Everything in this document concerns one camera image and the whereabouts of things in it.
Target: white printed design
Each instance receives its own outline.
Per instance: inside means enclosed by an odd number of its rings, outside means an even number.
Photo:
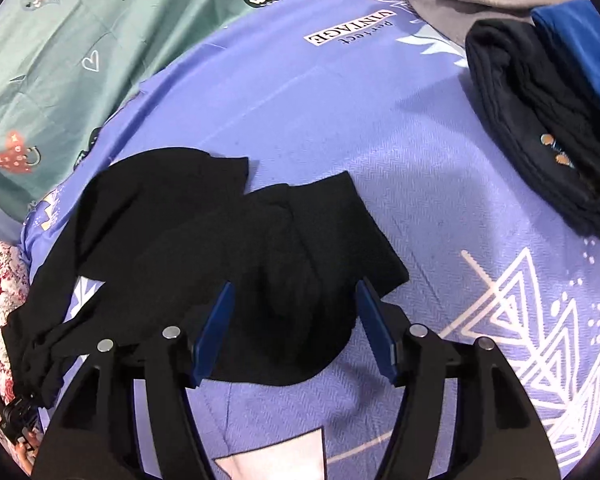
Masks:
[[[82,68],[89,72],[100,71],[100,54],[97,50],[93,50],[89,57],[82,59]]]
[[[77,303],[71,307],[65,321],[73,319],[76,314],[80,312],[80,309],[85,305],[85,303],[87,303],[87,301],[89,301],[96,293],[99,285],[100,282],[96,282],[95,280],[90,280],[89,278],[85,278],[83,276],[78,278],[78,281],[74,287],[74,296],[77,300]]]
[[[391,3],[391,7],[397,7],[398,9],[405,10],[406,12],[413,14],[414,19],[409,23],[423,23],[424,20],[420,18],[418,13],[411,7],[408,0],[375,0],[376,2]]]
[[[59,191],[58,189],[53,190],[47,196],[45,196],[40,203],[45,202],[46,207],[44,208],[44,212],[48,218],[40,223],[40,227],[42,227],[43,231],[49,231],[53,227],[53,225],[58,221],[58,212],[56,211],[56,205],[58,204]]]
[[[412,45],[429,45],[423,52],[421,52],[423,55],[437,54],[439,52],[455,54],[461,59],[457,60],[454,65],[464,68],[469,66],[469,64],[466,62],[464,48],[442,36],[438,31],[431,27],[431,25],[423,25],[422,28],[420,28],[420,30],[412,36],[398,38],[397,41]]]
[[[542,309],[536,268],[524,248],[494,280],[466,251],[462,257],[487,285],[440,337],[456,333],[473,342],[491,337],[525,387],[560,467],[581,459],[600,414],[600,352],[578,387],[580,337],[576,301],[563,293],[548,316]]]

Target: black cloth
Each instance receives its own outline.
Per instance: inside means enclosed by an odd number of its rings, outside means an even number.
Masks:
[[[166,326],[182,326],[185,316],[184,328],[200,326],[231,281],[235,311],[212,378],[299,383],[348,342],[356,320],[354,286],[363,276],[382,295],[408,280],[348,173],[307,186],[267,187],[146,244],[75,319],[37,341],[23,362],[23,378],[49,406],[76,356],[103,338],[134,348]]]
[[[248,173],[246,158],[165,148],[126,158],[94,177],[38,269],[27,301],[2,329],[14,392],[29,394],[31,368],[50,365],[41,361],[78,276],[103,282],[124,276],[161,233],[242,196]]]
[[[600,239],[600,117],[595,109],[565,83],[533,25],[477,22],[467,35],[466,54],[490,136],[577,234]],[[553,146],[543,143],[546,134],[556,140]],[[560,154],[573,167],[558,163]]]

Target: blue cloth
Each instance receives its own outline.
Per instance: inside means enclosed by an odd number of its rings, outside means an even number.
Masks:
[[[466,66],[462,48],[405,0],[282,0],[258,10],[145,81],[105,124],[27,219],[32,274],[91,177],[134,153],[190,146],[248,156],[249,190],[347,170],[410,270],[387,300],[444,337],[493,337],[565,474],[600,432],[600,243],[576,236],[494,145],[472,109]],[[78,280],[68,317],[97,286]],[[452,384],[447,393],[434,474],[446,470],[454,432]],[[360,323],[309,381],[205,380],[189,392],[218,478],[223,470],[233,480],[283,471],[373,480],[401,396]],[[142,463],[158,476],[145,398],[138,381]]]
[[[531,13],[550,56],[575,62],[600,99],[600,14],[590,0],[538,7]]]

